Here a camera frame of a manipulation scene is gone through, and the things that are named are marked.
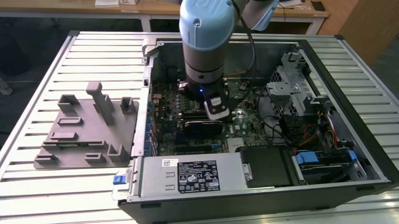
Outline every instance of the white table leg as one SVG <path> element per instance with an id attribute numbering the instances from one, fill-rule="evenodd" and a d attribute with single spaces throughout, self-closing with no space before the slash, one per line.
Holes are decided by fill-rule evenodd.
<path id="1" fill-rule="evenodd" d="M 310 28 L 307 29 L 307 32 L 306 32 L 307 35 L 318 35 L 318 32 L 323 25 L 325 19 L 326 18 L 315 18 L 314 19 L 313 24 L 310 25 Z"/>
<path id="2" fill-rule="evenodd" d="M 151 15 L 142 15 L 140 20 L 142 20 L 143 32 L 151 32 L 151 23 L 150 23 Z"/>

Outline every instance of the wooden desk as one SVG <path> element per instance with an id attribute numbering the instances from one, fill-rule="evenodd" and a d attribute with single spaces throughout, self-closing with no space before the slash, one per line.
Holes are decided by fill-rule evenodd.
<path id="1" fill-rule="evenodd" d="M 278 8 L 271 21 L 311 23 L 306 34 L 318 34 L 330 13 L 315 11 L 310 0 L 305 6 L 306 9 Z M 116 8 L 95 8 L 95 0 L 0 0 L 3 17 L 140 19 L 144 32 L 151 32 L 151 19 L 179 19 L 179 13 L 179 5 L 156 0 Z"/>

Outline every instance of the motherboard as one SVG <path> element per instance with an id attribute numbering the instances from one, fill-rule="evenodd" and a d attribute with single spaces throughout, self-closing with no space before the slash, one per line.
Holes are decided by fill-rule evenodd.
<path id="1" fill-rule="evenodd" d="M 246 80 L 226 79 L 224 83 L 228 85 L 231 98 L 244 95 L 248 88 Z M 256 109 L 259 95 L 261 90 L 254 87 L 230 116 L 220 121 L 211 121 L 203 104 L 182 95 L 176 83 L 155 82 L 152 102 L 158 155 L 227 153 L 239 146 L 267 145 L 265 123 Z"/>

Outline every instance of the metal bracket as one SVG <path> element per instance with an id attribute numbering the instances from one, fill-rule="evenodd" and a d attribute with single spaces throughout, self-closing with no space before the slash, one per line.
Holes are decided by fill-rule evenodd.
<path id="1" fill-rule="evenodd" d="M 155 38 L 146 38 L 143 40 L 143 46 L 142 46 L 142 51 L 143 51 L 143 56 L 150 57 L 154 55 L 158 50 L 156 50 L 156 39 Z"/>
<path id="2" fill-rule="evenodd" d="M 143 167 L 143 156 L 134 158 L 132 166 L 132 179 L 131 179 L 131 193 L 132 196 L 140 195 L 140 177 L 142 177 L 142 167 Z"/>

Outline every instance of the white paper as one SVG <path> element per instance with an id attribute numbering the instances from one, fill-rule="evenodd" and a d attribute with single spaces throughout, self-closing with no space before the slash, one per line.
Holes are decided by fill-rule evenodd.
<path id="1" fill-rule="evenodd" d="M 95 0 L 96 8 L 115 8 L 119 7 L 119 0 Z"/>
<path id="2" fill-rule="evenodd" d="M 290 0 L 290 1 L 283 1 L 279 2 L 279 4 L 277 5 L 278 8 L 287 8 L 290 6 L 295 6 L 295 5 L 301 5 L 303 2 L 301 0 Z"/>

